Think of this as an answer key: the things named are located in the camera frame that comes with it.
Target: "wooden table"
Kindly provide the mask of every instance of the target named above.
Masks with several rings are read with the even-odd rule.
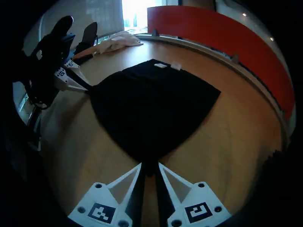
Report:
[[[214,59],[169,44],[144,45],[96,55],[81,66],[92,84],[114,72],[157,59],[182,69],[222,93],[199,129],[161,162],[186,180],[206,181],[230,213],[250,195],[263,162],[281,149],[281,127],[264,97]],[[69,214],[94,182],[110,183],[138,163],[99,125],[89,97],[60,92],[42,115],[42,150],[49,179]],[[155,179],[146,178],[142,226],[158,226]]]

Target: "white cloth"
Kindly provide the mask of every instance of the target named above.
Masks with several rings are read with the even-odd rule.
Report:
[[[123,47],[133,47],[140,46],[143,43],[140,40],[128,33],[127,31],[121,31],[114,34],[110,39],[102,41],[100,44],[96,45],[97,53],[102,54],[104,52],[114,51]]]

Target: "white label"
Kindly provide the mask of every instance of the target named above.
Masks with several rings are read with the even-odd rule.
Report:
[[[161,63],[157,63],[157,64],[154,64],[154,66],[159,67],[159,68],[165,68],[167,65],[163,65]]]
[[[180,69],[181,69],[181,64],[180,64],[180,63],[177,63],[177,62],[175,62],[175,61],[173,61],[172,65],[171,65],[170,67],[172,67],[172,68],[175,69],[175,70],[180,71]]]

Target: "black cloth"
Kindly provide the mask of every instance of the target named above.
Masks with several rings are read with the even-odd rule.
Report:
[[[112,74],[89,93],[99,122],[139,162],[156,161],[178,147],[220,95],[202,79],[154,59]]]

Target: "red wall panel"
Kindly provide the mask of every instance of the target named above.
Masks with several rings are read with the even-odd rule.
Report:
[[[228,55],[237,53],[271,91],[289,120],[295,103],[291,81],[271,48],[253,31],[222,14],[190,6],[147,9],[148,32],[181,36],[214,47]]]

